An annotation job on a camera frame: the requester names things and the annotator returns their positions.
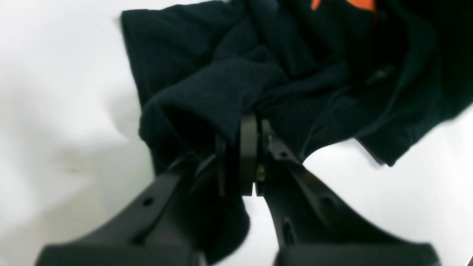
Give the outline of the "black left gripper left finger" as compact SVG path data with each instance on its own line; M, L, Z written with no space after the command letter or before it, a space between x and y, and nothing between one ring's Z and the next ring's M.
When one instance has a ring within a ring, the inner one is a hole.
M244 243L251 221L258 118L245 113L227 142L179 155L120 213L83 237L43 248L37 266L209 266Z

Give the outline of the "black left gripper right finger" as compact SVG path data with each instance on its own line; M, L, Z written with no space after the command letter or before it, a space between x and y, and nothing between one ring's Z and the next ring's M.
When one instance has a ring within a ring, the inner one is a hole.
M358 214L257 122L257 195L274 222L275 266L439 266L431 244L407 241Z

